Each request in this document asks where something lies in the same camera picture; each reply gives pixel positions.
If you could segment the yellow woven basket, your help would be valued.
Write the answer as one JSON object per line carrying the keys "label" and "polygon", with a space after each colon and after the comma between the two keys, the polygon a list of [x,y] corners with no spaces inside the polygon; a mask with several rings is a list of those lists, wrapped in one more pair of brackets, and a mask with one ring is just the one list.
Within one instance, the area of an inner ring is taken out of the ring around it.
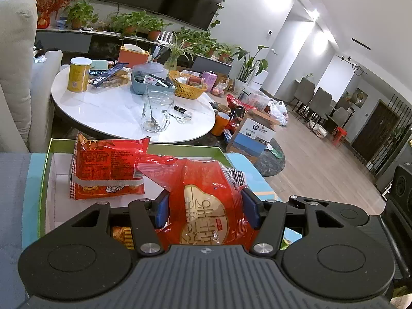
{"label": "yellow woven basket", "polygon": [[207,87],[203,83],[200,83],[197,86],[193,86],[190,84],[181,83],[178,80],[178,78],[192,77],[192,75],[190,74],[184,74],[179,71],[169,71],[168,77],[175,86],[175,95],[177,97],[185,98],[188,100],[196,100],[207,90]]}

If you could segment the clear glass pitcher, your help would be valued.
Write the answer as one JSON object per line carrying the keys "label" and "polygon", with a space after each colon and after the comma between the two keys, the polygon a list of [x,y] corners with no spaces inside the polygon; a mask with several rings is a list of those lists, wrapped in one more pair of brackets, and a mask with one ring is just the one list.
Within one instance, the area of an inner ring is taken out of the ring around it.
{"label": "clear glass pitcher", "polygon": [[148,91],[144,95],[141,126],[145,132],[160,133],[170,123],[169,111],[174,104],[173,98],[161,91]]}

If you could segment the tall leafy floor plant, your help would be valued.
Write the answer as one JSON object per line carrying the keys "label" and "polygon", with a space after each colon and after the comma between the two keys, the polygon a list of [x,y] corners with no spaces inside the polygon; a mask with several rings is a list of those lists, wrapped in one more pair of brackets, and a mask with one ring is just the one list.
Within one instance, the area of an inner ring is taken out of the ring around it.
{"label": "tall leafy floor plant", "polygon": [[268,46],[259,45],[257,47],[257,51],[254,55],[250,52],[246,51],[246,49],[237,46],[235,48],[235,53],[233,57],[237,57],[238,61],[242,61],[241,69],[235,79],[235,82],[243,82],[244,84],[248,84],[252,75],[260,75],[263,71],[266,71],[269,64],[267,59],[258,59],[258,55],[264,49],[268,49],[274,55],[277,55],[276,51],[273,48],[269,48]]}

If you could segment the green cardboard box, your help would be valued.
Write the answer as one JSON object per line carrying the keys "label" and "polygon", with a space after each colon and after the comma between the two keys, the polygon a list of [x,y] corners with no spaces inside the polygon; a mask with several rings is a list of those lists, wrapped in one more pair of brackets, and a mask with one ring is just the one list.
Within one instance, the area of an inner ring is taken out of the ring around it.
{"label": "green cardboard box", "polygon": [[50,140],[36,214],[36,238],[96,202],[124,207],[137,198],[155,198],[160,186],[139,173],[138,141]]}

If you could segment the yellow canister white lid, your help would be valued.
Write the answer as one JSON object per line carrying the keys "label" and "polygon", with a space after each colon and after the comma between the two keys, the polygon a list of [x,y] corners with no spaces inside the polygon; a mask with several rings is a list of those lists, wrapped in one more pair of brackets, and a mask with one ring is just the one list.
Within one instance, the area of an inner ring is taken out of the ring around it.
{"label": "yellow canister white lid", "polygon": [[82,93],[87,90],[92,60],[85,57],[71,59],[67,90]]}

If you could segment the red plastic stool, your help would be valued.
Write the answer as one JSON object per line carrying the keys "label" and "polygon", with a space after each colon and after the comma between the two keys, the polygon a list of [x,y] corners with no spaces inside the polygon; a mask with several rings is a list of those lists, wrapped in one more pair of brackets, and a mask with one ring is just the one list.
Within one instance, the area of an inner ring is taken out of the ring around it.
{"label": "red plastic stool", "polygon": [[332,138],[332,144],[335,147],[339,147],[341,145],[341,143],[343,143],[343,141],[345,140],[346,136],[347,136],[347,131],[345,129],[343,129],[340,126],[337,126],[334,129],[334,132],[332,134],[333,138]]}

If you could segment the white plastic bag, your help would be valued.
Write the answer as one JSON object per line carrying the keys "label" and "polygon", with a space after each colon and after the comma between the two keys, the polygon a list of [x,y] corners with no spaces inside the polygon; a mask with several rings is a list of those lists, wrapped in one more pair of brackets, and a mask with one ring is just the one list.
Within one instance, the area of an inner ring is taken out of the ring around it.
{"label": "white plastic bag", "polygon": [[285,103],[281,100],[270,99],[268,105],[270,107],[270,115],[279,122],[279,125],[287,126],[289,117]]}

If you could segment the orange cup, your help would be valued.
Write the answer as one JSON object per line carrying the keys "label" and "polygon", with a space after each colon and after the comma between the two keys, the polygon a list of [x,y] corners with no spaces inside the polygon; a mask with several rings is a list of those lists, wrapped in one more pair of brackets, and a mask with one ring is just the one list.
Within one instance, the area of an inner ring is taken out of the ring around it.
{"label": "orange cup", "polygon": [[215,124],[210,131],[214,136],[220,136],[230,121],[230,117],[224,112],[217,112]]}

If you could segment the blue plastic basket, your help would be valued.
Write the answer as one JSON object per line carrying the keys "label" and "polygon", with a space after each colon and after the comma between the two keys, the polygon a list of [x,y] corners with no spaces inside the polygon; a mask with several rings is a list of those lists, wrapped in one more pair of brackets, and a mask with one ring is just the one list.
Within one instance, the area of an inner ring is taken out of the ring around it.
{"label": "blue plastic basket", "polygon": [[137,95],[147,91],[175,92],[175,86],[162,64],[149,62],[134,65],[131,71],[131,88]]}

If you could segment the pink carton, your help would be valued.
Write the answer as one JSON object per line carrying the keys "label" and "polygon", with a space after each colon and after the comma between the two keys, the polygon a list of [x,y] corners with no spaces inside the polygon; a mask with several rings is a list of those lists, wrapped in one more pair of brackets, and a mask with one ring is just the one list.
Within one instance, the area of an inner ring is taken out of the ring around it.
{"label": "pink carton", "polygon": [[206,92],[210,92],[217,80],[217,74],[213,71],[204,71],[201,78],[204,79],[204,85],[207,87]]}

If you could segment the beige sofa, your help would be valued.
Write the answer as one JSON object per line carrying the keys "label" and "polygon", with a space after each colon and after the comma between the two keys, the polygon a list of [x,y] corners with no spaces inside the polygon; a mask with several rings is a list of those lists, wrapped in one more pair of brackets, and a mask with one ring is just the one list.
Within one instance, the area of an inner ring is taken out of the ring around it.
{"label": "beige sofa", "polygon": [[1,151],[46,152],[52,132],[51,87],[62,52],[36,63],[35,0],[1,0]]}

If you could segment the blue white cardboard box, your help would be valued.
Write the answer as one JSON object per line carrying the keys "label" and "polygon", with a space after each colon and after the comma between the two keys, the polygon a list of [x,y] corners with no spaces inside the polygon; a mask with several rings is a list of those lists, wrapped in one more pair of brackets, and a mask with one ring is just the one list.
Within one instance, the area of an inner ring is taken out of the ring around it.
{"label": "blue white cardboard box", "polygon": [[242,154],[251,163],[255,163],[274,136],[275,131],[269,124],[261,124],[251,117],[245,117],[230,139],[226,153]]}

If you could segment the red flower vase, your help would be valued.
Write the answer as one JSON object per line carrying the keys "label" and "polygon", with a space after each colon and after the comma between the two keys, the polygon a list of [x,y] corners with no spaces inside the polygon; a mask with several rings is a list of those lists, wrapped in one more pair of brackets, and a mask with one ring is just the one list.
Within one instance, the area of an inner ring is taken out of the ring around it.
{"label": "red flower vase", "polygon": [[47,29],[51,23],[51,15],[58,16],[59,11],[67,7],[73,0],[36,0],[38,11],[38,29]]}

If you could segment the orange tissue box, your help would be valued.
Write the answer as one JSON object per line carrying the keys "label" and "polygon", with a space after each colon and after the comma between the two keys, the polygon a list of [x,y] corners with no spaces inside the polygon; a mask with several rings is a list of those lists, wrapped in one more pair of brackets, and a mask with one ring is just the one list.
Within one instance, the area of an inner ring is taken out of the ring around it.
{"label": "orange tissue box", "polygon": [[120,47],[118,62],[132,68],[149,61],[149,52],[133,44],[125,44]]}

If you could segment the white round coffee table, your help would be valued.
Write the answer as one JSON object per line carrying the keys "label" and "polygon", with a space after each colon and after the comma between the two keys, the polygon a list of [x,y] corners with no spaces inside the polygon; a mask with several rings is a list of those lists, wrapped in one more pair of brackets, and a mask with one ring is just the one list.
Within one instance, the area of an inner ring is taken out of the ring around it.
{"label": "white round coffee table", "polygon": [[62,69],[52,84],[51,94],[57,112],[80,132],[96,139],[123,138],[137,140],[150,136],[153,143],[179,144],[197,140],[215,124],[210,98],[203,94],[196,100],[174,96],[174,104],[192,113],[185,123],[177,121],[172,110],[166,129],[148,133],[141,128],[144,97],[132,92],[130,84],[112,88],[89,86],[85,92],[67,90],[69,67]]}

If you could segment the red round-logo snack bag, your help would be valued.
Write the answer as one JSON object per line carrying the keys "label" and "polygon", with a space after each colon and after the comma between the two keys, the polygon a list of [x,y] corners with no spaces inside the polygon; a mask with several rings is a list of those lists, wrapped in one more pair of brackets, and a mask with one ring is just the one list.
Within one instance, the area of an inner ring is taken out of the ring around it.
{"label": "red round-logo snack bag", "polygon": [[243,212],[240,189],[217,160],[144,154],[137,170],[169,192],[168,221],[157,231],[171,245],[241,245],[251,248],[256,230]]}

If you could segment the potted green plant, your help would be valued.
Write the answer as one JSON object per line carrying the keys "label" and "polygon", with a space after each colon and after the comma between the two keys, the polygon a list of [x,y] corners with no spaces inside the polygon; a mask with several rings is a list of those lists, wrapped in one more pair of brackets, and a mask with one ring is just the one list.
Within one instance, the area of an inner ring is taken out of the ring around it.
{"label": "potted green plant", "polygon": [[159,35],[171,25],[155,15],[147,14],[146,11],[137,12],[135,16],[137,17],[137,31],[147,33],[147,39],[151,41],[156,41]]}
{"label": "potted green plant", "polygon": [[64,12],[67,14],[67,23],[74,30],[94,24],[98,20],[98,13],[95,13],[93,6],[85,0],[74,1]]}

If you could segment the red rectangular snack packet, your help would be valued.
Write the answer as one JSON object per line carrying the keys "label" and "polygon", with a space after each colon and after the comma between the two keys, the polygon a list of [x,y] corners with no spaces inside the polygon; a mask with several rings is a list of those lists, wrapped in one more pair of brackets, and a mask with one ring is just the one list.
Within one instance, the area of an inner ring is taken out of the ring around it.
{"label": "red rectangular snack packet", "polygon": [[89,140],[79,133],[71,162],[70,198],[91,200],[144,194],[137,160],[148,149],[149,138]]}

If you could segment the grey dining chair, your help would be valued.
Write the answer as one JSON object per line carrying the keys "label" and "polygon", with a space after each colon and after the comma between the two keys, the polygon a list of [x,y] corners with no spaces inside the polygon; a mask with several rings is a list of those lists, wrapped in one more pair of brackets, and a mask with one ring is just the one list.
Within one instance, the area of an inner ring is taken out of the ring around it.
{"label": "grey dining chair", "polygon": [[306,77],[303,77],[298,83],[297,88],[294,92],[292,99],[289,101],[288,104],[291,104],[294,100],[297,100],[293,109],[299,104],[297,112],[302,110],[305,106],[307,106],[312,98],[314,97],[315,91],[315,84],[308,80]]}
{"label": "grey dining chair", "polygon": [[309,112],[305,119],[309,121],[314,115],[317,124],[320,120],[326,120],[332,111],[332,95],[319,87],[309,103]]}

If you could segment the dark blue snack packet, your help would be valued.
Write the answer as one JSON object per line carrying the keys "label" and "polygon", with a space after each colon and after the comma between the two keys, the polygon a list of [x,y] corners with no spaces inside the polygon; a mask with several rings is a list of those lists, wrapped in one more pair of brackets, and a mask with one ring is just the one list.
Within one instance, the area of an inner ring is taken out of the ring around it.
{"label": "dark blue snack packet", "polygon": [[117,64],[106,71],[92,71],[89,84],[95,88],[113,88],[125,85],[130,80],[130,69]]}

